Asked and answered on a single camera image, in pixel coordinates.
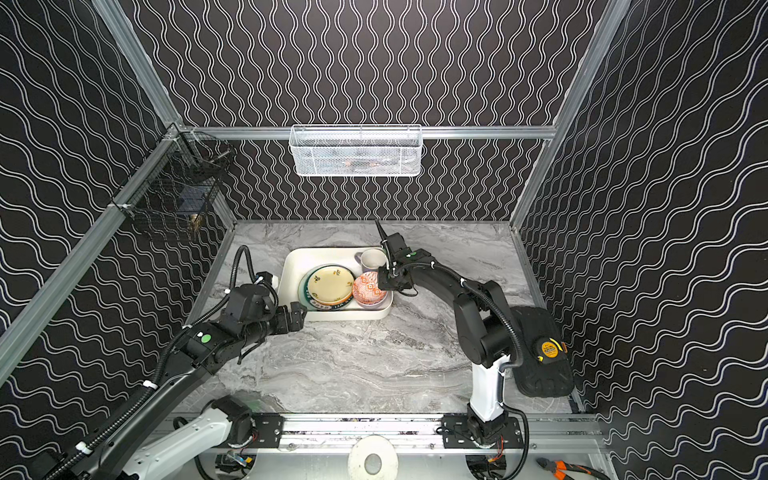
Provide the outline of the lilac mug white inside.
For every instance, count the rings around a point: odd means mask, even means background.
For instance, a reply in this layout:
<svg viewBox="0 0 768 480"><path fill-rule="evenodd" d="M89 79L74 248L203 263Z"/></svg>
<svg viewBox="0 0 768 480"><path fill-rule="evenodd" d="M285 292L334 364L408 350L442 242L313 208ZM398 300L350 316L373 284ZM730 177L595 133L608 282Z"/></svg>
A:
<svg viewBox="0 0 768 480"><path fill-rule="evenodd" d="M363 273L376 272L388 264L388 257L381 248L358 251L354 254L354 260L360 265Z"/></svg>

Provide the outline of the blue patterned bowl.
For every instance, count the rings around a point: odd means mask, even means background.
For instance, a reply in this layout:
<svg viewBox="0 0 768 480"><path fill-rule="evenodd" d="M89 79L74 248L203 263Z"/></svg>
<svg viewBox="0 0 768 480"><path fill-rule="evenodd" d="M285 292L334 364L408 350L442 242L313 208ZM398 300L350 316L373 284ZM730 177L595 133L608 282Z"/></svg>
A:
<svg viewBox="0 0 768 480"><path fill-rule="evenodd" d="M353 283L353 297L362 308L379 307L387 298L387 292L378 286L378 273L367 271Z"/></svg>

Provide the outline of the cream plate with motifs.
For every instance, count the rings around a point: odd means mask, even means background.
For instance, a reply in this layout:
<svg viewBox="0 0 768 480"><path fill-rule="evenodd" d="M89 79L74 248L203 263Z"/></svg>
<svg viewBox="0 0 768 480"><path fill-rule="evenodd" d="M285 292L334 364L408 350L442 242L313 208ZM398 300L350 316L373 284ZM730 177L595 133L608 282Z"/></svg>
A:
<svg viewBox="0 0 768 480"><path fill-rule="evenodd" d="M318 304L340 305L352 296L354 282L354 274L346 267L341 265L318 267L309 274L305 295Z"/></svg>

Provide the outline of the white plate green rim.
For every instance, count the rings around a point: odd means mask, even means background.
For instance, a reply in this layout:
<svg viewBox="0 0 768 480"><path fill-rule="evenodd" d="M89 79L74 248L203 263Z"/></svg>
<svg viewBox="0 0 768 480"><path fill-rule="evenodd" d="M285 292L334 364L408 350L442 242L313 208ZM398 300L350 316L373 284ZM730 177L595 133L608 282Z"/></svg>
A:
<svg viewBox="0 0 768 480"><path fill-rule="evenodd" d="M299 292L299 294L300 294L300 299L301 299L301 300L303 300L303 301L305 301L305 302L306 302L306 303L307 303L309 306L311 306L312 308L314 308L315 310L318 310L318 311L331 311L331 310L339 310L339 309L342 309L342 308L344 308L345 306L347 306L347 305L350 303L350 301L352 300L352 297L353 297L353 291L352 291L352 296L351 296L351 297L350 297L350 298L349 298L349 299L348 299L346 302L344 302L344 303L342 303L342 304L340 304L340 305L336 305L336 306L327 306L327 305L318 304L318 303L316 303L315 301L309 300L309 299L307 298L307 296L305 295L305 293L306 293L306 291L305 291L305 287L306 287L306 283L307 283L307 279L308 279L308 277L309 277L309 274L310 274L311 272L313 272L314 270L310 271L310 272L309 272L309 273L308 273L308 274L305 276L305 278L304 278L304 279L303 279L303 280L300 282L300 286L299 286L299 290L298 290L298 292Z"/></svg>

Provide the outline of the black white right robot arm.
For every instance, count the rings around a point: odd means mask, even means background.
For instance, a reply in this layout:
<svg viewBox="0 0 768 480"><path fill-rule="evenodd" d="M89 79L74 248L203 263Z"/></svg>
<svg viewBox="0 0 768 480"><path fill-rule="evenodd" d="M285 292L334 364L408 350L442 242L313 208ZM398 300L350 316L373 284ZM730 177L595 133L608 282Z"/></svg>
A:
<svg viewBox="0 0 768 480"><path fill-rule="evenodd" d="M475 478L518 477L528 459L530 428L527 415L504 400L505 372L521 367L524 354L522 330L503 290L494 281L481 283L459 274L428 251L411 249L401 234L386 233L379 221L375 225L386 256L385 265L377 269L378 287L408 296L422 288L453 309L459 345L472 364L472 393L464 429L448 427L448 435L497 450L484 469L471 471ZM522 427L521 457L504 473L496 463L505 453L504 429L514 417Z"/></svg>

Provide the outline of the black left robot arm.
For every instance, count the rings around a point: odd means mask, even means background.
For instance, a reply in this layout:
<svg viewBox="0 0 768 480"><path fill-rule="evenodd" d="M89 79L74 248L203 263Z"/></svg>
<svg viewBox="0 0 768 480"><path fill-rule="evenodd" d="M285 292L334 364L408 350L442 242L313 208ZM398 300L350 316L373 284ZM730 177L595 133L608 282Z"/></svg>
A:
<svg viewBox="0 0 768 480"><path fill-rule="evenodd" d="M306 307L280 302L273 275L255 271L247 246L238 248L234 262L246 264L248 282L239 284L233 269L224 297L170 340L129 399L75 446L37 455L32 478L164 479L213 447L242 448L254 441L252 410L230 395L213 400L161 439L149 439L182 400L227 363L241 362L270 336L304 326Z"/></svg>

